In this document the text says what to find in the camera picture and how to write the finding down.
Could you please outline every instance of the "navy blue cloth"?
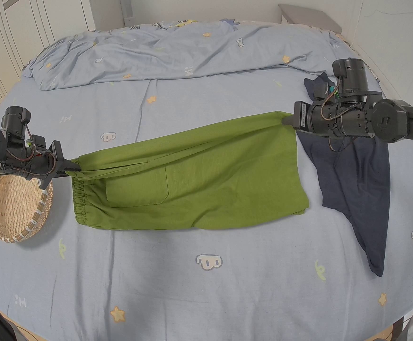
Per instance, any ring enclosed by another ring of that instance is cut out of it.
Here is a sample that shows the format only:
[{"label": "navy blue cloth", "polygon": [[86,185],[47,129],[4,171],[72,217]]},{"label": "navy blue cloth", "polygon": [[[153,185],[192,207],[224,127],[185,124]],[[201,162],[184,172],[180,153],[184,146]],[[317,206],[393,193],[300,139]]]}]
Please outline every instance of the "navy blue cloth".
[{"label": "navy blue cloth", "polygon": [[[326,74],[313,81],[306,78],[309,96],[313,98],[314,84],[327,81],[331,82]],[[323,206],[346,216],[367,255],[370,269],[382,276],[390,212],[388,145],[377,138],[356,138],[336,153],[329,148],[328,138],[300,131],[297,134],[316,166]],[[332,140],[331,144],[339,150],[350,140]]]}]

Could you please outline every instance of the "white wardrobe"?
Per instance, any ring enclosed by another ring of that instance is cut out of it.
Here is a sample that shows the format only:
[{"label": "white wardrobe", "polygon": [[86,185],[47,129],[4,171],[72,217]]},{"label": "white wardrobe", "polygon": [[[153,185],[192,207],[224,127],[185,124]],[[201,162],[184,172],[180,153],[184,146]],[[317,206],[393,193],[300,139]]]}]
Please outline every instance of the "white wardrobe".
[{"label": "white wardrobe", "polygon": [[120,0],[0,0],[0,103],[45,47],[83,31],[123,26]]}]

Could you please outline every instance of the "yellow star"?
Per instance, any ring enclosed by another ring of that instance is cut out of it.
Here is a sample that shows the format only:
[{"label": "yellow star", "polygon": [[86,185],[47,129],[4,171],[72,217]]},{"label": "yellow star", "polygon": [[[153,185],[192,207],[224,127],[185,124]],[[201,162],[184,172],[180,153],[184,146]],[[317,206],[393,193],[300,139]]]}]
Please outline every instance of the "yellow star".
[{"label": "yellow star", "polygon": [[114,310],[110,311],[110,314],[116,323],[126,322],[126,318],[124,318],[124,310],[119,309],[117,306],[115,306]]},{"label": "yellow star", "polygon": [[385,303],[386,303],[386,293],[380,294],[380,298],[379,298],[378,302],[380,303],[380,305],[382,307],[385,305]]}]

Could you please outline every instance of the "wicker basket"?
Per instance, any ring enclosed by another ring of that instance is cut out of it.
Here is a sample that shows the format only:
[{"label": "wicker basket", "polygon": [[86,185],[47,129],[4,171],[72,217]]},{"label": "wicker basket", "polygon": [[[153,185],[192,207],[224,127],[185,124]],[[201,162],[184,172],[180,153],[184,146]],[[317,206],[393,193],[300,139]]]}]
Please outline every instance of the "wicker basket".
[{"label": "wicker basket", "polygon": [[49,214],[53,188],[39,189],[37,179],[0,176],[0,240],[23,242],[36,234]]}]

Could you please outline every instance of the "shorts pocket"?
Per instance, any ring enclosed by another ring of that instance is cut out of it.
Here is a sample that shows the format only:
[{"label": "shorts pocket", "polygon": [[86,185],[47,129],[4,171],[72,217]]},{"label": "shorts pocket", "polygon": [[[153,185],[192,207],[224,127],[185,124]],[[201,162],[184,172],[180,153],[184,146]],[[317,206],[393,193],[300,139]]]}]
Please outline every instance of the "shorts pocket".
[{"label": "shorts pocket", "polygon": [[109,178],[106,193],[110,207],[158,205],[169,195],[166,167]]}]

